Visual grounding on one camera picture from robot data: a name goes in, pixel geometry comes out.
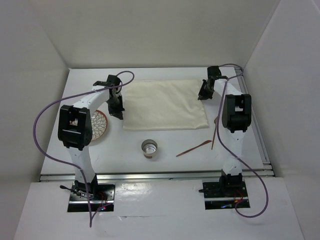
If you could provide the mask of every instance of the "decorative plate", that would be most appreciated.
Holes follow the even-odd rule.
[[[106,115],[97,110],[91,117],[91,125],[92,125],[92,141],[100,138],[106,131],[108,126],[108,119]]]

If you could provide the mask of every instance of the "silver can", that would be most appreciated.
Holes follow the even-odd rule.
[[[147,159],[152,159],[156,156],[157,148],[158,148],[158,144],[151,139],[147,139],[143,141],[143,143],[141,144],[143,155]]]

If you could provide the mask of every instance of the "white table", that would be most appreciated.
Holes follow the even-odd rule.
[[[71,182],[32,183],[15,240],[303,240],[282,178],[264,178],[269,191],[266,212],[253,219],[234,209],[205,210],[201,180],[119,183],[114,211],[98,213],[89,228],[87,212],[67,212]],[[265,204],[257,178],[246,179],[253,215]]]
[[[206,67],[188,68],[132,68],[132,69],[71,69],[63,97],[87,92],[96,81],[105,81],[109,74],[117,74],[123,70],[133,71],[136,80],[186,80],[205,79]],[[222,75],[235,75],[233,67],[222,67]],[[126,73],[120,78],[126,82],[131,77]],[[231,83],[240,90],[236,78]],[[72,105],[79,98],[69,99],[62,105]],[[212,100],[203,101],[209,121],[209,128],[196,130],[170,131],[123,131],[122,121],[111,117],[108,105],[103,103],[99,110],[108,118],[107,132],[97,141],[90,144],[90,157],[93,169],[98,174],[111,173],[161,173],[161,172],[192,172],[192,171],[219,171],[223,165],[225,150],[216,140],[214,149],[207,144],[188,154],[176,157],[177,154],[195,147],[206,140],[212,140],[214,133],[214,119],[218,115],[220,96],[215,93]],[[55,120],[47,153],[55,158],[71,161],[67,149],[58,140],[58,115]],[[263,169],[266,161],[259,138],[254,134],[253,121],[243,140],[242,157],[253,169]],[[147,159],[141,152],[141,143],[146,139],[153,139],[158,143],[159,153],[156,159]],[[60,164],[45,158],[41,171],[42,175],[69,175],[74,174],[71,166]]]

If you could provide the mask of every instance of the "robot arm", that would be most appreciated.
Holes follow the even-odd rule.
[[[120,85],[121,80],[115,75],[109,75],[106,81],[97,81],[91,93],[83,97],[73,105],[63,105],[60,108],[58,138],[67,147],[74,164],[81,167],[86,181],[89,185],[89,192],[94,194],[98,185],[97,175],[92,167],[89,143],[92,139],[91,117],[104,102],[108,104],[108,111],[111,116],[123,120],[123,102],[121,89],[113,88],[98,91],[105,87]],[[77,190],[85,191],[85,181],[79,169],[75,168],[75,187]]]
[[[219,66],[207,68],[208,80],[203,80],[198,99],[211,99],[214,92],[221,97],[225,83],[228,79],[222,76]],[[227,83],[221,122],[223,127],[220,134],[223,142],[237,156],[242,155],[243,139],[245,132],[251,124],[251,96],[238,91],[231,83]],[[220,177],[221,189],[226,192],[228,189],[242,187],[242,168],[238,159],[232,155],[224,160]]]
[[[222,96],[223,90],[225,87],[226,80],[216,80],[214,84],[214,90]],[[231,83],[227,83],[226,87],[226,96],[241,96],[243,93],[238,91]],[[226,114],[228,110],[225,110],[225,107],[228,106],[227,102],[224,102],[224,108],[222,113],[222,125],[226,125]],[[226,127],[221,128],[221,135],[223,135],[225,138],[225,143],[227,144],[228,148],[234,152],[237,156],[242,155],[242,145],[243,145],[243,139],[245,137],[244,131],[233,131],[233,133]],[[239,174],[242,174],[242,168],[241,163],[234,158],[233,156],[229,156],[223,163],[222,172],[226,175],[231,176],[238,176]]]

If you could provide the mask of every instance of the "cream cloth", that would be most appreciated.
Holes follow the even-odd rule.
[[[208,128],[200,80],[136,80],[125,87],[123,130]]]

